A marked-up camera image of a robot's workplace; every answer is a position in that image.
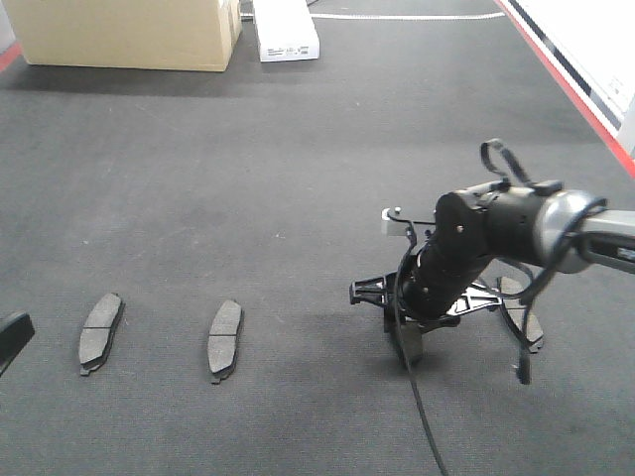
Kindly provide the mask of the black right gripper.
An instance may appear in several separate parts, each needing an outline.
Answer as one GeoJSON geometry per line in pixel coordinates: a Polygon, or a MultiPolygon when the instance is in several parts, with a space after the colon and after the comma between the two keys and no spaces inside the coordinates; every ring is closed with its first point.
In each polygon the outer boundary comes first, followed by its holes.
{"type": "Polygon", "coordinates": [[[479,203],[492,191],[470,187],[442,195],[435,207],[436,229],[416,257],[406,260],[397,291],[392,272],[352,282],[349,302],[391,303],[393,315],[408,315],[422,327],[456,327],[459,316],[500,307],[498,289],[473,282],[493,259],[485,238],[487,208],[479,203]]]}

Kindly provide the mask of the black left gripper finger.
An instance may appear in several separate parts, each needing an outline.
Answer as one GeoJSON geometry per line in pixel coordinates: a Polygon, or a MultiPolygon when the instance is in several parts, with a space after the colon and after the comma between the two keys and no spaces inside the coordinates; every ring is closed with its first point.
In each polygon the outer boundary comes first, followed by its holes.
{"type": "Polygon", "coordinates": [[[35,327],[27,312],[18,311],[1,318],[1,374],[34,335],[35,327]]]}

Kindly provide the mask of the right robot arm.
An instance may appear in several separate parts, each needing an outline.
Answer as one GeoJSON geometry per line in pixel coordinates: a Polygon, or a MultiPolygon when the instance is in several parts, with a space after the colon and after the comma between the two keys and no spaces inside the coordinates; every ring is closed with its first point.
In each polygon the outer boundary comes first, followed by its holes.
{"type": "Polygon", "coordinates": [[[460,323],[450,309],[494,259],[543,268],[519,298],[530,301],[556,272],[578,273],[601,264],[634,270],[634,214],[610,210],[602,197],[564,190],[547,180],[528,186],[492,181],[444,194],[435,231],[397,272],[354,282],[351,303],[415,319],[423,332],[460,323]]]}

